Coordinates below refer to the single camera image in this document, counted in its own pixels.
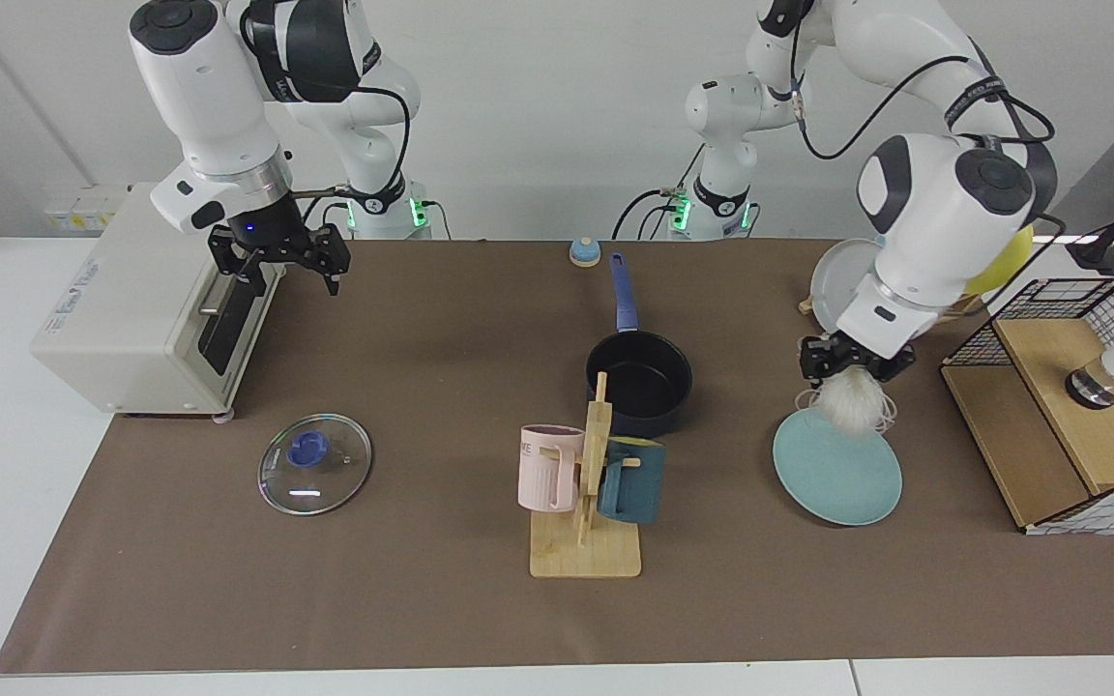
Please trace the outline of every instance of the dark teal mug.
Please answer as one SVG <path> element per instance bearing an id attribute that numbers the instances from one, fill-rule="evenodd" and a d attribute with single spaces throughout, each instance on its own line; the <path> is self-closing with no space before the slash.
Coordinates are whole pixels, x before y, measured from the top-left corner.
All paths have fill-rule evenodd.
<path id="1" fill-rule="evenodd" d="M 638 437 L 610 437 L 597 510 L 624 523 L 653 523 L 663 477 L 663 444 Z"/>

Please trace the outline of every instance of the glass pot lid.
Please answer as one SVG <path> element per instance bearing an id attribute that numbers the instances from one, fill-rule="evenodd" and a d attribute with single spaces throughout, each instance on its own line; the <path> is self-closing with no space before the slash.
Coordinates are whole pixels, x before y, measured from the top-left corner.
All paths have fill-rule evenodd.
<path id="1" fill-rule="evenodd" d="M 317 516 L 350 501 L 372 468 L 372 445 L 358 422 L 306 415 L 270 442 L 261 459 L 261 494 L 291 516 Z"/>

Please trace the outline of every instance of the white wall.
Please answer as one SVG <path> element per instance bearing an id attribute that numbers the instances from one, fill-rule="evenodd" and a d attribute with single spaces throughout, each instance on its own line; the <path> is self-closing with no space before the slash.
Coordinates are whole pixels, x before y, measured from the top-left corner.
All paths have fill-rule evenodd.
<path id="1" fill-rule="evenodd" d="M 36 232 L 28 207 L 42 180 L 100 184 L 165 176 L 178 147 L 156 115 L 127 45 L 140 0 L 0 0 L 3 73 L 27 97 L 0 92 L 0 233 Z M 407 170 L 450 208 L 460 237 L 570 237 L 609 232 L 638 190 L 675 184 L 698 138 L 685 126 L 686 89 L 744 69 L 751 0 L 368 0 L 385 52 L 420 79 L 423 107 Z M 1057 122 L 1062 193 L 1114 141 L 1114 3 L 1097 0 L 945 0 L 1017 96 Z M 810 67 L 810 128 L 840 145 L 880 88 L 857 82 L 836 56 Z M 23 102 L 36 105 L 27 119 Z M 296 184 L 323 186 L 334 159 L 284 114 Z M 50 124 L 28 137 L 19 121 Z M 797 133 L 760 144 L 754 197 L 769 234 L 847 237 L 866 232 L 853 182 L 886 136 L 941 130 L 929 107 L 901 98 L 839 163 L 805 154 Z M 62 155 L 69 145 L 71 159 Z"/>

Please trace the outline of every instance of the blue pan handle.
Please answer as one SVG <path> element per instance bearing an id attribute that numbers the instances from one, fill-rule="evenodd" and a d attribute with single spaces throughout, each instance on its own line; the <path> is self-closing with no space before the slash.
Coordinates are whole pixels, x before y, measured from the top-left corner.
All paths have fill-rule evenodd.
<path id="1" fill-rule="evenodd" d="M 618 333 L 638 331 L 638 310 L 635 308 L 631 272 L 625 256 L 622 254 L 610 256 L 609 268 L 613 272 L 613 290 L 618 296 Z"/>

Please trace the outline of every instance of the mug rack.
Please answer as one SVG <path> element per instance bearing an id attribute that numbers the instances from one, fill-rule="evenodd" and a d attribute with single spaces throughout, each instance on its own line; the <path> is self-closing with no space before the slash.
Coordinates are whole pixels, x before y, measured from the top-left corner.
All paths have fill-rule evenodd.
<path id="1" fill-rule="evenodd" d="M 605 400 L 606 373 L 597 374 L 596 400 L 587 405 L 579 494 L 569 512 L 531 512 L 531 577 L 613 578 L 642 572 L 638 525 L 605 518 L 597 512 L 600 477 L 605 472 L 613 404 Z M 624 467 L 641 465 L 635 458 Z"/>

